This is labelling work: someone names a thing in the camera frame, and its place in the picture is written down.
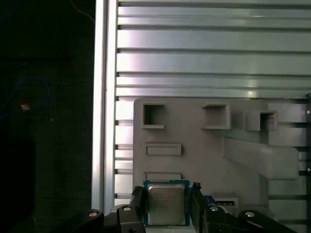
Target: dark background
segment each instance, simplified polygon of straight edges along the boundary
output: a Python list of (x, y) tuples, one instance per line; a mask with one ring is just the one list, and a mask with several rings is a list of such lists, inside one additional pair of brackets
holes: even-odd
[[(95, 0), (72, 1), (95, 18)], [(32, 215), (11, 232), (37, 232), (35, 218), (44, 233), (90, 208), (95, 24), (69, 0), (20, 0), (13, 10), (15, 2), (0, 1), (0, 106), (29, 77), (45, 80), (51, 98), (39, 110), (0, 119), (1, 183), (8, 194), (1, 209), (15, 218), (33, 197)], [(5, 113), (46, 96), (40, 82), (25, 83)]]

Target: screw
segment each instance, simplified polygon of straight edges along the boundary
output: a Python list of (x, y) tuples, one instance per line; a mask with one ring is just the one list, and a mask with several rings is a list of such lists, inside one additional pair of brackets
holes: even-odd
[(252, 212), (246, 212), (245, 215), (248, 217), (255, 217), (255, 214)]
[(211, 211), (218, 211), (218, 207), (217, 206), (212, 206), (212, 207), (210, 207), (210, 210)]
[(125, 206), (125, 207), (123, 207), (123, 210), (124, 210), (124, 211), (129, 211), (129, 210), (131, 210), (131, 207)]
[(90, 217), (95, 217), (97, 214), (98, 214), (98, 213), (94, 211), (94, 212), (89, 213), (88, 215), (89, 215)]

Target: blue cable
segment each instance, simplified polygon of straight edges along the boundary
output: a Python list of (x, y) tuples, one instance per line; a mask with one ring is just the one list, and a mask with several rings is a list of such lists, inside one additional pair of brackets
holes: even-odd
[(15, 5), (14, 5), (14, 7), (13, 7), (13, 10), (12, 10), (11, 12), (9, 12), (7, 15), (0, 16), (0, 20), (3, 20), (3, 19), (5, 19), (5, 18), (11, 17), (11, 16), (14, 14), (14, 12), (16, 11), (18, 5), (19, 5), (19, 0), (16, 0), (16, 1), (15, 1)]
[[(14, 96), (14, 94), (18, 91), (18, 89), (26, 82), (28, 81), (31, 81), (31, 80), (37, 80), (37, 81), (40, 81), (46, 88), (47, 92), (48, 92), (48, 95), (47, 95), (47, 98), (42, 102), (40, 103), (38, 106), (35, 106), (35, 107), (32, 107), (31, 109), (29, 110), (26, 110), (26, 111), (14, 111), (14, 112), (11, 112), (11, 113), (8, 113), (8, 114), (4, 114), (4, 115), (1, 115), (2, 112), (4, 111), (5, 107), (8, 105), (8, 103), (11, 101), (11, 98)], [(1, 107), (0, 109), (0, 119), (4, 119), (6, 117), (9, 117), (9, 116), (12, 116), (12, 115), (16, 115), (16, 114), (20, 114), (20, 113), (24, 113), (24, 112), (28, 112), (28, 111), (33, 111), (33, 110), (37, 110), (39, 108), (42, 108), (44, 105), (46, 105), (48, 103), (48, 101), (50, 100), (50, 96), (51, 96), (51, 91), (50, 91), (50, 87), (49, 85), (41, 78), (37, 78), (37, 77), (31, 77), (31, 78), (27, 78), (27, 79), (24, 79), (23, 81), (21, 81), (15, 88), (14, 90), (11, 92), (9, 98), (5, 101), (4, 105)]]

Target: metal frame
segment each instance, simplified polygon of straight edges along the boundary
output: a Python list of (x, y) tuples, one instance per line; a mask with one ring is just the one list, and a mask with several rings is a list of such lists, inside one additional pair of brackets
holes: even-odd
[(103, 135), (105, 101), (105, 47), (106, 47), (106, 1), (96, 1), (94, 93), (93, 93), (93, 144), (92, 144), (92, 196), (91, 208), (103, 209)]
[(114, 206), (117, 0), (96, 2), (92, 208)]

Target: wire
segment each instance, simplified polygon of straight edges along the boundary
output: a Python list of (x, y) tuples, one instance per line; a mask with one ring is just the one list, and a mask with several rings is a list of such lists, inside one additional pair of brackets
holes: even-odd
[(81, 13), (82, 15), (85, 15), (85, 16), (89, 17), (89, 18), (93, 21), (93, 23), (95, 23), (95, 20), (92, 18), (92, 16), (90, 16), (89, 14), (87, 14), (87, 13), (85, 13), (85, 12), (80, 11), (80, 10), (73, 4), (73, 2), (72, 2), (71, 0), (69, 0), (69, 1), (70, 1), (70, 3), (72, 4), (72, 6), (73, 6), (79, 13)]
[(51, 91), (50, 91), (50, 87), (49, 85), (41, 78), (38, 78), (38, 77), (31, 77), (31, 78), (27, 78), (27, 79), (24, 79), (23, 81), (21, 81), (15, 88), (14, 90), (11, 92), (9, 98), (5, 101), (4, 105), (1, 107), (0, 109), (0, 119), (4, 119), (6, 117), (9, 117), (9, 116), (12, 116), (12, 115), (16, 115), (16, 114), (20, 114), (20, 113), (24, 113), (25, 111), (14, 111), (14, 112), (10, 112), (8, 114), (4, 114), (4, 115), (1, 115), (2, 112), (4, 111), (5, 107), (7, 106), (7, 104), (11, 101), (11, 98), (15, 95), (15, 93), (18, 91), (18, 89), (26, 82), (28, 81), (31, 81), (31, 80), (36, 80), (36, 81), (40, 81), (46, 88), (47, 90), (47, 98), (42, 102), (40, 103), (38, 106), (36, 107), (32, 107), (31, 109), (27, 110), (28, 111), (33, 111), (33, 110), (37, 110), (39, 108), (42, 108), (44, 105), (46, 105), (48, 103), (48, 101), (50, 100), (50, 96), (51, 96)]
[(5, 19), (5, 18), (11, 17), (11, 16), (14, 14), (14, 12), (16, 11), (18, 5), (19, 5), (19, 0), (16, 0), (16, 1), (15, 1), (15, 5), (14, 5), (14, 7), (13, 7), (13, 10), (12, 10), (11, 12), (9, 12), (9, 13), (8, 13), (7, 15), (5, 15), (5, 16), (0, 16), (0, 20), (3, 20), (3, 19)]
[(31, 215), (31, 217), (33, 217), (33, 220), (34, 220), (34, 223), (35, 223), (35, 228), (36, 228), (37, 232), (39, 233), (40, 231), (39, 231), (38, 224), (37, 224), (37, 221), (36, 221), (34, 215)]

